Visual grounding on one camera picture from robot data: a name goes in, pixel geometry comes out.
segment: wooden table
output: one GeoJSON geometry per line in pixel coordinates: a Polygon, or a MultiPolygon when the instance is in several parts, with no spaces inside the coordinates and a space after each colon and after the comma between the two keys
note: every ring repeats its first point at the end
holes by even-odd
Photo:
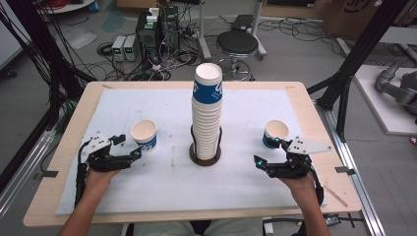
{"type": "MultiPolygon", "coordinates": [[[[68,215],[57,215],[55,210],[60,202],[65,181],[74,156],[80,148],[81,139],[89,125],[89,120],[105,89],[192,89],[193,82],[93,82],[89,83],[77,109],[62,137],[48,170],[59,171],[56,178],[44,178],[30,204],[24,218],[26,226],[63,225],[68,215]]],[[[305,87],[296,82],[253,82],[223,83],[224,89],[285,89],[304,138],[331,144],[325,126],[316,108],[307,94],[305,87]]],[[[358,211],[361,203],[348,176],[337,173],[334,167],[342,163],[333,148],[332,151],[311,154],[322,185],[328,205],[322,211],[347,212],[358,211]]],[[[248,208],[228,210],[201,211],[164,211],[97,214],[93,223],[124,223],[166,220],[215,219],[249,216],[273,216],[300,213],[298,208],[248,208]]]]}

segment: blue and white paper cup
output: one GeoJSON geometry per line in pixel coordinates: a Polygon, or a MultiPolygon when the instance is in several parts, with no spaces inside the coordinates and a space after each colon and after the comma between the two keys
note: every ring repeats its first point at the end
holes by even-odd
{"type": "Polygon", "coordinates": [[[213,63],[204,63],[196,68],[193,98],[202,104],[214,104],[223,96],[221,68],[213,63]]]}
{"type": "Polygon", "coordinates": [[[288,136],[288,127],[282,121],[270,120],[267,122],[264,130],[263,144],[266,148],[275,148],[268,144],[268,138],[275,139],[279,138],[284,140],[288,136]]]}
{"type": "Polygon", "coordinates": [[[131,135],[142,150],[152,150],[156,146],[156,125],[151,120],[135,123],[131,135]]]}

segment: stack of paper cups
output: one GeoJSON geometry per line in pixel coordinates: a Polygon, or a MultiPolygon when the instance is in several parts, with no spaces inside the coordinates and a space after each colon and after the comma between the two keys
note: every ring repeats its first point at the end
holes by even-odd
{"type": "Polygon", "coordinates": [[[193,134],[197,158],[215,157],[220,135],[222,72],[219,66],[204,63],[197,67],[193,90],[193,134]]]}

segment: black circular base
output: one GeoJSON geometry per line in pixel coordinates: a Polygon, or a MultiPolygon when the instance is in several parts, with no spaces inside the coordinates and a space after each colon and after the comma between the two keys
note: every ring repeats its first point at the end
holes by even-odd
{"type": "Polygon", "coordinates": [[[218,162],[221,156],[221,148],[220,146],[217,146],[217,153],[214,157],[210,159],[199,159],[197,155],[194,153],[194,144],[190,145],[190,157],[193,160],[194,163],[200,165],[200,166],[211,166],[218,162]]]}

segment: chair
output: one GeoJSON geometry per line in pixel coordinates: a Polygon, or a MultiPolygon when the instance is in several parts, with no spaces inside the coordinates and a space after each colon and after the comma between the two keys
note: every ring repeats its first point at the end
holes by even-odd
{"type": "Polygon", "coordinates": [[[217,49],[229,57],[217,63],[223,70],[223,79],[244,81],[249,78],[252,81],[253,75],[249,65],[239,59],[247,58],[257,52],[259,46],[257,39],[245,31],[231,30],[221,33],[216,42],[217,49]]]}

